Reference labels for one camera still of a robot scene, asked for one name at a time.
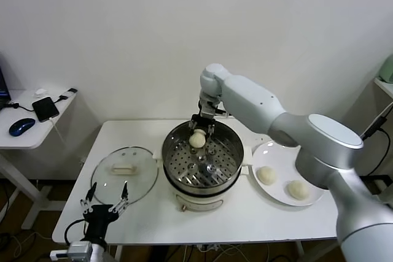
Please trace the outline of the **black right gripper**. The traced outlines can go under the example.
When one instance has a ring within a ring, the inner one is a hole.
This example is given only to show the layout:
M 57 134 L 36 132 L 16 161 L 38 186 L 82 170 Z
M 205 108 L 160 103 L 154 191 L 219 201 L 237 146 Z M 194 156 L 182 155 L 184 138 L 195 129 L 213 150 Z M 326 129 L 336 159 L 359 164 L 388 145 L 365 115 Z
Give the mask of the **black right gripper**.
M 189 128 L 194 130 L 195 127 L 207 127 L 207 137 L 210 138 L 215 131 L 215 119 L 205 118 L 200 114 L 193 114 L 189 121 Z

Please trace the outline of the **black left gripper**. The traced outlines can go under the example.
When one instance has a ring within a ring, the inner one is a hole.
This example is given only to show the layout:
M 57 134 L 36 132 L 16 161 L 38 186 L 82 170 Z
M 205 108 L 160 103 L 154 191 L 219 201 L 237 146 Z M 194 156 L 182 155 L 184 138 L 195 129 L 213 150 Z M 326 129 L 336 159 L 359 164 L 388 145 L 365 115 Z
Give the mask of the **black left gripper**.
M 80 200 L 84 220 L 88 223 L 82 240 L 99 246 L 106 246 L 105 237 L 109 224 L 115 222 L 119 218 L 119 215 L 123 214 L 128 207 L 127 181 L 124 183 L 120 200 L 113 206 L 109 204 L 92 206 L 91 201 L 95 195 L 96 186 L 97 182 L 89 188 L 85 198 Z

